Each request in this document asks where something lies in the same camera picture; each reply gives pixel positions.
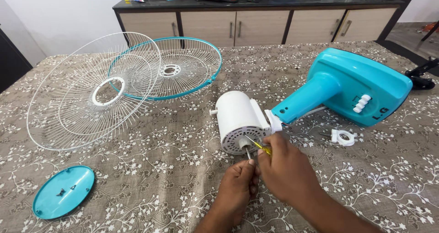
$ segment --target cabinet handle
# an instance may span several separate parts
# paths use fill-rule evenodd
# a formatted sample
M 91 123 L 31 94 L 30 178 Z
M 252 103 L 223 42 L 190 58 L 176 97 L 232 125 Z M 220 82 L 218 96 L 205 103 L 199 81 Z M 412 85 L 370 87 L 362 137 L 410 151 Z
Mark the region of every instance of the cabinet handle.
M 337 19 L 336 21 L 335 21 L 335 29 L 331 32 L 331 35 L 333 35 L 334 34 L 334 32 L 337 30 L 337 28 L 338 28 L 338 24 L 340 23 L 340 19 Z
M 349 30 L 349 27 L 351 26 L 351 23 L 352 23 L 352 21 L 348 20 L 348 27 L 346 27 L 346 30 L 345 30 L 345 32 L 344 32 L 344 33 L 342 33 L 342 37 L 344 37 L 344 36 L 346 35 L 346 33 L 348 32 L 348 30 Z
M 241 21 L 239 22 L 238 37 L 241 37 Z
M 175 24 L 172 23 L 171 25 L 172 25 L 172 32 L 174 33 L 174 37 L 176 37 L 177 35 L 175 34 Z

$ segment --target round plastic disc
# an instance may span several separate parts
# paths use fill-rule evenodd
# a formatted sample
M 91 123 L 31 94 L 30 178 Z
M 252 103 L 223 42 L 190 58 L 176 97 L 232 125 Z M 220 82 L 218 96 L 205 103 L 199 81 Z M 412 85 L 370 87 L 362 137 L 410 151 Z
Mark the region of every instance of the round plastic disc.
M 52 176 L 38 191 L 32 211 L 40 219 L 55 219 L 75 209 L 93 186 L 94 173 L 87 166 L 72 166 Z

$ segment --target gray patterned fabric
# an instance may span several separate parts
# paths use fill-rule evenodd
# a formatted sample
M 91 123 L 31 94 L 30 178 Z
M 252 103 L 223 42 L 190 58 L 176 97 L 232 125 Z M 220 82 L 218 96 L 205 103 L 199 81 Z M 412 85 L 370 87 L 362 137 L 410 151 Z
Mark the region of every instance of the gray patterned fabric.
M 216 118 L 209 116 L 217 98 L 239 90 L 271 109 L 305 83 L 314 58 L 327 47 L 399 72 L 415 67 L 374 42 L 222 48 L 222 69 L 211 86 L 149 107 L 111 141 L 63 152 L 37 148 L 26 131 L 30 99 L 65 56 L 45 59 L 0 94 L 0 232 L 192 232 L 214 201 L 226 168 L 246 159 L 220 149 Z M 323 110 L 286 127 L 284 135 L 308 155 L 323 189 L 357 215 L 387 232 L 437 232 L 437 92 L 411 92 L 397 112 L 370 128 Z M 334 128 L 356 135 L 355 145 L 332 144 L 319 134 Z M 38 189 L 73 165 L 94 170 L 90 196 L 60 219 L 36 218 L 32 201 Z M 314 229 L 261 181 L 257 199 L 233 231 Z

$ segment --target white motor housing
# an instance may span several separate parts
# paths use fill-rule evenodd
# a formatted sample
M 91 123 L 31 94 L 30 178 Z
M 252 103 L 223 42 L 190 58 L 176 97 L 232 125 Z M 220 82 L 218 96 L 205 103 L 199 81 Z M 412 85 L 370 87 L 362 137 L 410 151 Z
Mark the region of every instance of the white motor housing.
M 248 146 L 250 152 L 258 149 L 244 133 L 256 142 L 271 134 L 258 103 L 244 92 L 224 93 L 218 98 L 215 110 L 210 111 L 210 115 L 213 114 L 217 114 L 221 147 L 227 153 L 245 154 L 244 146 Z

